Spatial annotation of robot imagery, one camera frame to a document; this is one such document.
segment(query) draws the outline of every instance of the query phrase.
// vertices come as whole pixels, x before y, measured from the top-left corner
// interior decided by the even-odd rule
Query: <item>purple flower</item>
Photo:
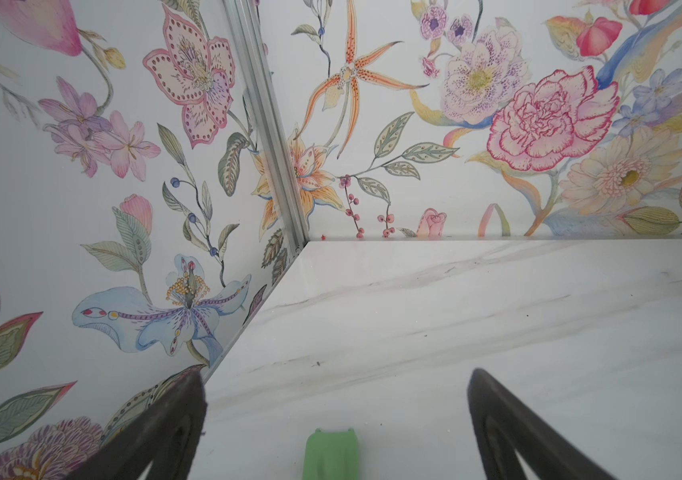
[[[421,36],[427,40],[442,37],[448,14],[438,5],[429,5],[421,15]]]
[[[77,91],[61,77],[56,78],[58,91],[66,104],[52,98],[44,98],[37,102],[42,110],[59,122],[58,126],[66,130],[68,125],[76,125],[83,137],[88,136],[88,129],[93,131],[109,131],[112,126],[108,120],[96,116],[96,99],[91,94],[78,95]]]
[[[76,125],[68,125],[58,128],[55,125],[46,125],[43,128],[47,131],[56,145],[55,152],[57,154],[69,155],[70,160],[79,159],[82,164],[83,173],[92,178],[96,174],[98,164],[100,161],[103,164],[109,165],[111,161],[106,156],[106,149],[103,145],[95,140],[86,140],[82,135],[80,128]]]
[[[643,108],[640,105],[639,101],[634,102],[633,108],[629,108],[629,105],[621,105],[620,112],[624,118],[615,120],[613,126],[621,129],[618,132],[621,137],[629,137],[634,133],[634,130],[652,124],[660,118],[658,112],[648,111],[646,107]]]
[[[87,417],[41,427],[26,442],[0,454],[0,480],[63,480],[98,451],[101,436],[102,427]]]
[[[678,68],[668,76],[659,68],[650,76],[650,86],[638,85],[632,93],[636,103],[645,111],[656,111],[668,107],[671,97],[682,91],[682,69]]]
[[[471,21],[471,17],[469,15],[461,15],[461,18],[456,18],[450,24],[448,40],[456,47],[460,47],[467,40],[471,40],[471,35],[474,32],[475,25]]]

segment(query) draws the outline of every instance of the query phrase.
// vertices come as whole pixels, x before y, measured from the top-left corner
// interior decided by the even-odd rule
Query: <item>pink peony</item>
[[[445,220],[447,219],[447,214],[438,214],[437,210],[427,208],[421,217],[421,223],[419,224],[419,229],[415,232],[415,235],[418,238],[429,238],[430,240],[437,239],[442,236],[442,228],[445,227]]]
[[[0,480],[63,480],[98,451],[102,427],[87,417],[38,428],[21,445],[0,454]]]
[[[488,152],[515,170],[544,171],[566,157],[581,157],[610,128],[618,84],[596,89],[594,69],[561,70],[527,84],[493,119]]]

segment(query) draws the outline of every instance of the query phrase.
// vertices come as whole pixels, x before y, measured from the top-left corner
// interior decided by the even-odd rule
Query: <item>pink lily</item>
[[[103,164],[110,164],[104,148],[94,140],[86,140],[80,133],[80,129],[75,125],[69,125],[65,130],[58,129],[55,125],[46,125],[43,130],[47,131],[58,143],[55,148],[57,154],[69,155],[72,161],[80,159],[83,173],[92,178],[96,174],[100,161]]]
[[[99,131],[93,134],[93,138],[108,150],[112,150],[112,171],[119,178],[125,178],[128,167],[135,178],[141,181],[146,179],[145,158],[154,158],[160,154],[160,148],[149,141],[144,141],[144,124],[137,121],[133,128],[128,131],[128,126],[122,118],[122,114],[113,111],[109,117],[112,122],[112,133]]]

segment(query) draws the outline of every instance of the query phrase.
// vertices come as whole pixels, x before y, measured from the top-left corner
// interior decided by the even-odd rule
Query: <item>pink carnation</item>
[[[602,140],[618,105],[618,84],[597,90],[594,69],[561,70],[527,84],[493,119],[488,152],[515,170],[544,171],[581,157]]]

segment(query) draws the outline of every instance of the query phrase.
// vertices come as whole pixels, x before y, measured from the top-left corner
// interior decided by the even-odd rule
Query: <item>pink rosebud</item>
[[[442,236],[442,228],[445,226],[447,214],[438,214],[437,210],[428,208],[421,217],[419,230],[415,233],[418,238],[434,240]]]
[[[576,45],[580,48],[581,55],[584,57],[601,55],[616,41],[623,26],[619,22],[599,17],[576,38]]]
[[[120,204],[120,210],[135,216],[136,220],[147,229],[147,233],[152,233],[152,204],[149,200],[133,194]]]

